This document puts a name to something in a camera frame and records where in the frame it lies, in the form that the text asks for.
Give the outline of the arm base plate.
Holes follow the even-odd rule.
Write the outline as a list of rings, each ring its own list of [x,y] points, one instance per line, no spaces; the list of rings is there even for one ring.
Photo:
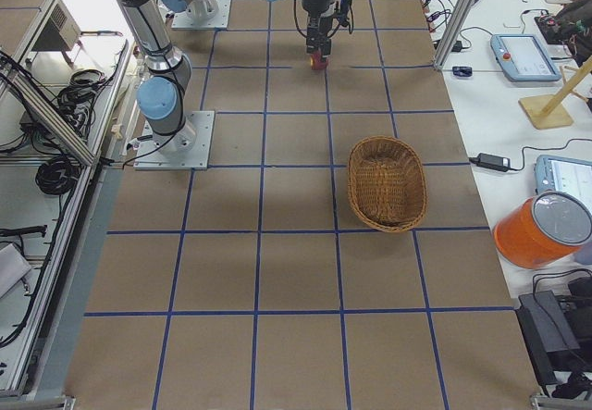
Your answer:
[[[231,0],[194,0],[177,13],[171,27],[178,31],[213,31],[228,27]]]
[[[185,126],[169,142],[168,137],[154,135],[147,120],[143,134],[152,138],[139,143],[139,155],[132,164],[138,170],[183,170],[208,168],[214,111],[191,111],[185,114]]]

